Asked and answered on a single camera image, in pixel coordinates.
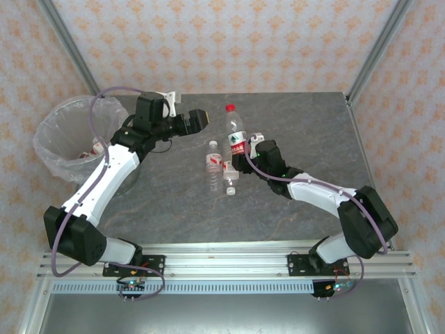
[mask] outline standing water bottle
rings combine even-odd
[[[232,196],[236,193],[236,185],[239,180],[239,172],[232,166],[232,149],[229,142],[224,144],[224,162],[222,164],[222,180],[226,194]]]
[[[209,184],[211,193],[221,192],[222,173],[223,173],[223,158],[218,150],[218,143],[210,141],[209,150],[206,155],[206,172],[207,182]]]
[[[232,154],[244,154],[244,146],[247,135],[245,133],[244,124],[238,113],[235,111],[234,104],[225,106],[227,112],[226,130],[229,135],[229,143],[232,148]]]

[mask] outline tabletop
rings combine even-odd
[[[136,96],[117,98],[134,113]],[[253,174],[240,175],[235,196],[209,195],[205,154],[210,140],[227,138],[226,104],[236,105],[248,133],[274,139],[288,166],[340,186],[370,184],[342,93],[182,95],[177,113],[202,109],[210,124],[174,137],[168,152],[147,155],[135,185],[106,208],[99,224],[106,236],[147,244],[305,240],[341,232],[334,216],[274,194]]]

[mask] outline wallpaper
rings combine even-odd
[[[55,0],[101,88],[347,93],[397,0]]]
[[[378,190],[445,333],[445,6],[415,1],[354,107]]]
[[[0,333],[17,333],[48,249],[43,213],[73,190],[38,160],[33,134],[53,106],[88,90],[37,1],[0,1],[0,35]]]

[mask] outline trash bin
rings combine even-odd
[[[88,126],[88,107],[93,96],[78,96],[56,106],[40,123],[33,139],[35,153],[53,176],[83,184],[96,169],[104,153],[81,157],[93,147],[94,135]],[[127,110],[114,97],[98,99],[93,108],[97,133],[109,143],[113,134],[128,117]],[[130,189],[139,176],[139,166],[118,189]]]

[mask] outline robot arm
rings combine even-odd
[[[122,126],[111,139],[108,168],[100,181],[95,184],[98,175],[103,173],[105,159],[61,208],[50,207],[44,213],[51,248],[62,221],[76,207],[61,235],[57,250],[59,253],[88,266],[97,262],[117,262],[133,266],[143,264],[140,246],[105,237],[96,227],[121,183],[155,148],[157,141],[196,134],[209,124],[207,113],[203,110],[189,111],[189,118],[185,118],[183,114],[177,115],[175,102],[174,92],[143,93],[138,97],[133,125]],[[82,198],[92,186],[94,189]]]
[[[248,154],[253,166],[246,156],[238,154],[233,157],[232,162],[237,170],[243,173],[255,172],[267,181],[276,194],[308,202],[339,218],[343,232],[324,238],[309,252],[309,262],[316,270],[353,255],[369,259],[382,247],[382,240],[386,243],[398,232],[396,222],[375,189],[369,186],[360,190],[335,186],[322,182],[303,170],[289,167],[276,142],[264,140],[261,133],[252,137]],[[382,238],[379,238],[371,222],[351,198],[359,201],[371,215]]]

